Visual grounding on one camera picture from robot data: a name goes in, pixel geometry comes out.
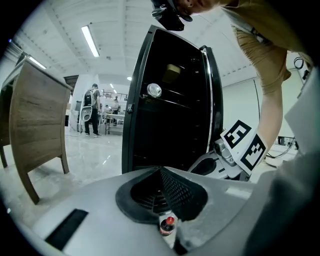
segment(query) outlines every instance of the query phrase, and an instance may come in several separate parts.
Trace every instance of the white tile floor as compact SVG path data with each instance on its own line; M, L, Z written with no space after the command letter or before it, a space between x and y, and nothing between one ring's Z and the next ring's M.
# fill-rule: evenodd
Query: white tile floor
M4 147L8 167L3 169L0 163L1 194L11 213L30 228L50 207L75 190L121 174L122 136L110 134L94 138L66 131L65 149L70 173L63 173L59 158L29 172L40 197L40 202L34 205L19 178L11 147Z

